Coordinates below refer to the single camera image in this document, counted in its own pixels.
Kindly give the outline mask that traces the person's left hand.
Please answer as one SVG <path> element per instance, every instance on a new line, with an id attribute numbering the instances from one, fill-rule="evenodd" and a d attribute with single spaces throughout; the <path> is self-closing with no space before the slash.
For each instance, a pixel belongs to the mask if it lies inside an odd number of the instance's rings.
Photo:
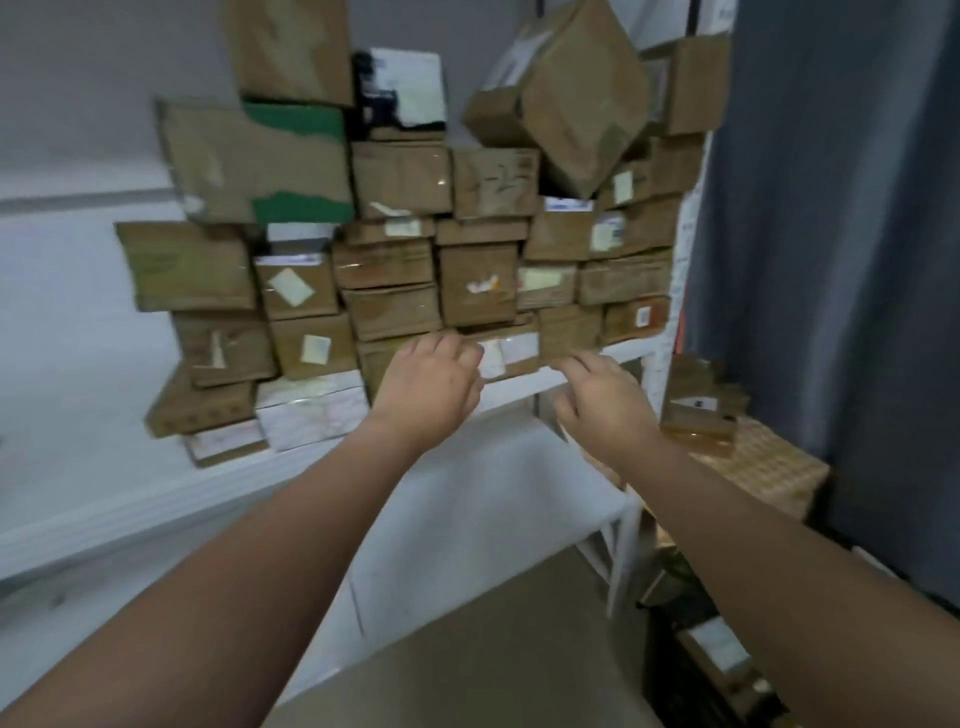
<path id="1" fill-rule="evenodd" d="M 432 332 L 406 342 L 391 358 L 369 418 L 404 447 L 424 455 L 450 437 L 479 405 L 456 362 L 461 347 L 480 347 L 451 332 Z"/>

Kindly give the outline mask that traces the person's right hand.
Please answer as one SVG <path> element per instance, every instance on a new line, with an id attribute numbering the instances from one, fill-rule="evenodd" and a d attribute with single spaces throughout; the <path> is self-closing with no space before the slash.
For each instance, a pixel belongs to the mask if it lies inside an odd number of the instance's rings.
<path id="1" fill-rule="evenodd" d="M 623 475 L 655 463 L 665 443 L 642 385 L 615 358 L 576 350 L 552 364 L 572 390 L 581 418 L 574 441 Z"/>

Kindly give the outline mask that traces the person's right forearm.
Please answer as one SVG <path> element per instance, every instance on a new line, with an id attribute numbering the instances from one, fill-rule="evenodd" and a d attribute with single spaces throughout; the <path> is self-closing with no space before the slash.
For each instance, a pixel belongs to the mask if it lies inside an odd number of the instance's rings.
<path id="1" fill-rule="evenodd" d="M 602 459 L 803 728 L 960 728 L 960 620 L 653 433 Z"/>

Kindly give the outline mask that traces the person's left forearm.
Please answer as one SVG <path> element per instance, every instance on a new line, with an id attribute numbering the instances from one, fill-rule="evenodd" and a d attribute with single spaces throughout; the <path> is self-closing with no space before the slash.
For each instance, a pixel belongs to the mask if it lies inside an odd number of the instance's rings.
<path id="1" fill-rule="evenodd" d="M 374 412 L 0 712 L 0 728 L 258 728 L 404 475 L 459 427 Z"/>

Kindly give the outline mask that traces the pile of brown cardboard boxes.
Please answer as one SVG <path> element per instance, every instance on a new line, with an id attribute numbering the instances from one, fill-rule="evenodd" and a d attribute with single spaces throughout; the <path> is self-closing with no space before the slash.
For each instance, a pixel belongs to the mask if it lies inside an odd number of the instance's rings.
<path id="1" fill-rule="evenodd" d="M 260 383 L 356 369 L 372 404 L 443 325 L 483 348 L 486 383 L 579 349 L 637 358 L 662 417 L 738 0 L 636 58 L 613 0 L 539 10 L 466 106 L 466 149 L 366 135 L 352 58 L 376 46 L 352 48 L 348 3 L 221 0 L 242 103 L 342 112 L 354 220 L 114 225 L 136 308 L 168 313 L 179 350 L 150 436 L 200 468 L 266 451 Z"/>

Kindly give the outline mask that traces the small glossy brown parcel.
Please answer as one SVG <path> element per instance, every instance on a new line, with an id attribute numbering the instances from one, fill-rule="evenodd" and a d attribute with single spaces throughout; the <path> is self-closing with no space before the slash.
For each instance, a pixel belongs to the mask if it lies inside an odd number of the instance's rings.
<path id="1" fill-rule="evenodd" d="M 690 353 L 672 356 L 661 430 L 692 455 L 730 458 L 738 443 L 738 422 L 751 397 L 719 359 Z"/>

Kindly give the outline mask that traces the white shelf unit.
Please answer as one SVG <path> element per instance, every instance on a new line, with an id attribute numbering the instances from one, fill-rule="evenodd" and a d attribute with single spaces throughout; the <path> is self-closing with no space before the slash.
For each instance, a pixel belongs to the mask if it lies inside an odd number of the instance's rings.
<path id="1" fill-rule="evenodd" d="M 181 216 L 173 196 L 0 207 L 0 709 L 121 607 L 335 441 L 194 467 L 142 414 L 177 358 L 141 316 L 114 220 Z M 547 368 L 487 386 L 476 417 L 401 481 L 286 685 L 298 698 L 603 532 L 625 592 L 640 500 L 527 404 Z"/>

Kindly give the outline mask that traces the white marbled flat box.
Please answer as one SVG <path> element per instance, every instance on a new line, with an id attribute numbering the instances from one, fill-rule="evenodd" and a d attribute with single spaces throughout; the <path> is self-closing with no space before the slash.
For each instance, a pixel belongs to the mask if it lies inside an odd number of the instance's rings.
<path id="1" fill-rule="evenodd" d="M 362 373 L 356 369 L 303 380 L 281 377 L 256 390 L 256 418 L 278 453 L 345 436 L 369 411 Z"/>

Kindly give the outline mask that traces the woven wicker basket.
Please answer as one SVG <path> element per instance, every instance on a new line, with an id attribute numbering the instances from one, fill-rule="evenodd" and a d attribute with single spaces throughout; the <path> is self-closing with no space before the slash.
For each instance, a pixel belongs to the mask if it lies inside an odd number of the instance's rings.
<path id="1" fill-rule="evenodd" d="M 694 459 L 796 521 L 806 519 L 830 474 L 828 464 L 750 417 L 675 407 L 660 429 Z"/>

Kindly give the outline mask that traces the dark storage crate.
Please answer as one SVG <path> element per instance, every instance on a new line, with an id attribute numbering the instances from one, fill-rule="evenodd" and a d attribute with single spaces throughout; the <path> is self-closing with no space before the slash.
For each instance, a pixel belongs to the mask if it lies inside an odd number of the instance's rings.
<path id="1" fill-rule="evenodd" d="M 663 728 L 798 728 L 677 547 L 656 551 L 637 607 L 642 695 Z"/>

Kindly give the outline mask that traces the white and black box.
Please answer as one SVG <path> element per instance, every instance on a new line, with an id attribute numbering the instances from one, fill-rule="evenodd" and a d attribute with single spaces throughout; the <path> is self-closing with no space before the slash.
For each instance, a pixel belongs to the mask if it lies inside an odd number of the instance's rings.
<path id="1" fill-rule="evenodd" d="M 374 140 L 442 137 L 448 94 L 442 57 L 427 51 L 371 47 L 352 55 L 357 108 Z"/>

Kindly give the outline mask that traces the green patched cardboard box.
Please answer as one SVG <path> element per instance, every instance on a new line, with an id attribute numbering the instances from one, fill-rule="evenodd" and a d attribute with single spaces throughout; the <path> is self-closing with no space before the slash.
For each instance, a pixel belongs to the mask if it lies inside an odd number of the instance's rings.
<path id="1" fill-rule="evenodd" d="M 313 103 L 157 101 L 160 147 L 193 222 L 344 224 L 356 217 L 342 111 Z"/>

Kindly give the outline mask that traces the blue-grey curtain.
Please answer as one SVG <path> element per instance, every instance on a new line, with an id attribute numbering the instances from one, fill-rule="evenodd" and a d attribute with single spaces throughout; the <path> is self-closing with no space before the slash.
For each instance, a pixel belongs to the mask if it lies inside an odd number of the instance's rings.
<path id="1" fill-rule="evenodd" d="M 739 0 L 731 55 L 685 344 L 960 610 L 960 0 Z"/>

